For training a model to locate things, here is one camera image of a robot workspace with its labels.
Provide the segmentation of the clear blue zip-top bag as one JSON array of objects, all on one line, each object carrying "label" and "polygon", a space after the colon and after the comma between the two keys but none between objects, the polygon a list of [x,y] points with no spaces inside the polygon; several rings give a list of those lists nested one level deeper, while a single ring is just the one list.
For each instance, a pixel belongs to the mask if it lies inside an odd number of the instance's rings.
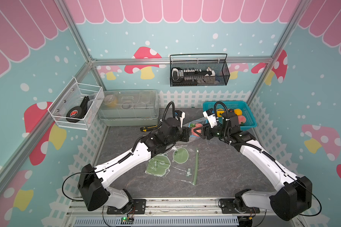
[{"label": "clear blue zip-top bag", "polygon": [[204,124],[208,123],[208,120],[204,117],[197,119],[197,120],[193,120],[187,124],[185,124],[186,127],[189,127],[191,129],[191,135],[190,135],[190,139],[199,139],[199,135],[196,134],[199,127],[202,127]]}]

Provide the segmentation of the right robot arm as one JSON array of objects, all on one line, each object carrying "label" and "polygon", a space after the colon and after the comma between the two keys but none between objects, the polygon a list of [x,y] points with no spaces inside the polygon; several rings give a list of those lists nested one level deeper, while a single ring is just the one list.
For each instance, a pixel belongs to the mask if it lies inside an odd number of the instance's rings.
[{"label": "right robot arm", "polygon": [[225,103],[217,101],[203,112],[207,123],[196,127],[194,132],[204,140],[218,138],[247,157],[271,182],[273,192],[244,189],[234,198],[234,209],[248,212],[253,208],[273,211],[279,218],[289,221],[305,215],[312,207],[313,184],[305,176],[299,177],[280,164],[248,131],[241,130],[238,115]]}]

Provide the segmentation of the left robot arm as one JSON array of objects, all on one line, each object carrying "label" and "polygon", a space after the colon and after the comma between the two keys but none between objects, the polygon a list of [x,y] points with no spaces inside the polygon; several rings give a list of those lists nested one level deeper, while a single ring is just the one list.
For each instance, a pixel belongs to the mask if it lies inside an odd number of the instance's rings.
[{"label": "left robot arm", "polygon": [[171,150],[179,141],[188,142],[190,128],[183,125],[185,113],[175,109],[174,102],[165,108],[158,126],[147,135],[136,139],[132,148],[116,158],[97,165],[85,165],[80,172],[78,190],[88,211],[102,206],[114,207],[122,213],[128,213],[134,205],[126,189],[118,190],[111,184],[130,169],[149,161],[157,155]]}]

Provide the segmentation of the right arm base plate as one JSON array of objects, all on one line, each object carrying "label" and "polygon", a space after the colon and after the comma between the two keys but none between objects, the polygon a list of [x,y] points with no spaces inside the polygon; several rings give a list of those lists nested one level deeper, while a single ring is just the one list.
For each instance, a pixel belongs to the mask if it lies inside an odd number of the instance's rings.
[{"label": "right arm base plate", "polygon": [[238,198],[219,199],[218,206],[223,214],[246,214],[253,216],[260,213],[259,208],[247,207]]}]

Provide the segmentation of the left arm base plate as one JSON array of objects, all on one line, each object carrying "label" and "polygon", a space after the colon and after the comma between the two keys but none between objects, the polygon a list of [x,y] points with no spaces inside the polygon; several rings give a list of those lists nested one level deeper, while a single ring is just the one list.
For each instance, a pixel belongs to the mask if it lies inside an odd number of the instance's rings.
[{"label": "left arm base plate", "polygon": [[107,207],[108,215],[127,215],[127,214],[145,214],[146,199],[135,199],[128,202],[124,208]]}]

